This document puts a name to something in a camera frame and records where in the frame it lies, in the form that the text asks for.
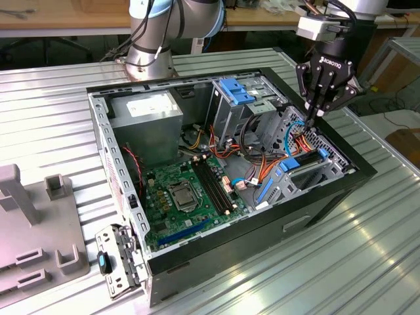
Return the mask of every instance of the blue pcie slot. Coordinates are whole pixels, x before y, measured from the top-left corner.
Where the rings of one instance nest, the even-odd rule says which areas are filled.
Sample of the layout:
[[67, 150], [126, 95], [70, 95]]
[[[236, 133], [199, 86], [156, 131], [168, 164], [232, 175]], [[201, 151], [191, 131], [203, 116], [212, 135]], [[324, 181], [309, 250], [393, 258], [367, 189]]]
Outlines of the blue pcie slot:
[[175, 234], [172, 234], [170, 236], [166, 236], [164, 238], [161, 238], [160, 240], [157, 241], [157, 244], [160, 245], [164, 245], [166, 243], [171, 243], [173, 241], [177, 241], [189, 234], [192, 233], [196, 233], [200, 230], [202, 230], [204, 228], [204, 226], [206, 225], [206, 223], [208, 223], [210, 221], [210, 219], [201, 221], [199, 224], [196, 224], [194, 226], [191, 226], [190, 228], [186, 228], [185, 230], [182, 230], [180, 232], [177, 232]]
[[267, 190], [270, 189], [272, 184], [273, 184], [273, 178], [270, 178], [270, 180], [267, 182], [267, 185], [265, 185], [264, 190], [261, 192], [260, 196], [258, 197], [257, 203], [261, 202], [261, 200], [264, 198], [265, 194], [267, 193]]

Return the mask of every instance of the red cable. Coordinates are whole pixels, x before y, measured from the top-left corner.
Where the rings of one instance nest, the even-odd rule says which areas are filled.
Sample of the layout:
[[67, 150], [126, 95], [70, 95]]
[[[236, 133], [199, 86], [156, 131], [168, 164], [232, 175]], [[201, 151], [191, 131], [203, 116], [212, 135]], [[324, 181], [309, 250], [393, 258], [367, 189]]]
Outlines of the red cable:
[[142, 172], [140, 170], [140, 165], [137, 162], [137, 158], [136, 156], [132, 153], [132, 151], [130, 151], [130, 149], [126, 148], [123, 146], [123, 149], [125, 151], [127, 151], [128, 154], [130, 154], [130, 156], [133, 158], [134, 163], [136, 164], [137, 167], [137, 173], [138, 173], [138, 178], [140, 180], [140, 190], [138, 191], [138, 198], [140, 199], [140, 196], [142, 195], [142, 187], [143, 187], [143, 183], [142, 183]]

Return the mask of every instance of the aluminum workbench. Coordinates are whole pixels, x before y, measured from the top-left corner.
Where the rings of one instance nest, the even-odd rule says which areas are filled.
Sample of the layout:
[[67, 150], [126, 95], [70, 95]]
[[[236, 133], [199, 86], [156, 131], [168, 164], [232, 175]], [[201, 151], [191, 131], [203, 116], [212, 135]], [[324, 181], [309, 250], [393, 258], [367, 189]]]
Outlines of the aluminum workbench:
[[[272, 49], [174, 62], [180, 75], [270, 66], [297, 89], [293, 61]], [[112, 62], [0, 73], [0, 163], [17, 163], [23, 184], [70, 176], [91, 262], [86, 276], [1, 314], [420, 313], [419, 171], [347, 110], [326, 119], [378, 174], [324, 221], [153, 310], [141, 291], [111, 302], [94, 234], [116, 220], [116, 209], [85, 88], [123, 82]]]

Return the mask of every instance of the ram slot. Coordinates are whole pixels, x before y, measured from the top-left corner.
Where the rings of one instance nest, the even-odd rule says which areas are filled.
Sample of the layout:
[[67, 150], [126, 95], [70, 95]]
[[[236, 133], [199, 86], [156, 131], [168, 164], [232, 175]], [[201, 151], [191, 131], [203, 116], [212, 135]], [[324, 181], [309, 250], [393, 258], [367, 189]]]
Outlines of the ram slot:
[[226, 211], [233, 210], [233, 206], [226, 197], [222, 187], [217, 182], [214, 174], [206, 162], [197, 162], [192, 164], [192, 169], [196, 173], [198, 180], [204, 187], [211, 203], [215, 206], [219, 215], [225, 215]]

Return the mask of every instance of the metal bracket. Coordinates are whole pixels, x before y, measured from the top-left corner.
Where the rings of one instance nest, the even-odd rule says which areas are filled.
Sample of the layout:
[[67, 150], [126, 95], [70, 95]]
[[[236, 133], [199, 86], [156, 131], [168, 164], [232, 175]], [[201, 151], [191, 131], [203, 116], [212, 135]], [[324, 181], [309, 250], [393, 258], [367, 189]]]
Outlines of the metal bracket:
[[130, 227], [110, 225], [95, 237], [98, 250], [110, 258], [111, 272], [105, 278], [111, 299], [142, 286], [149, 275]]

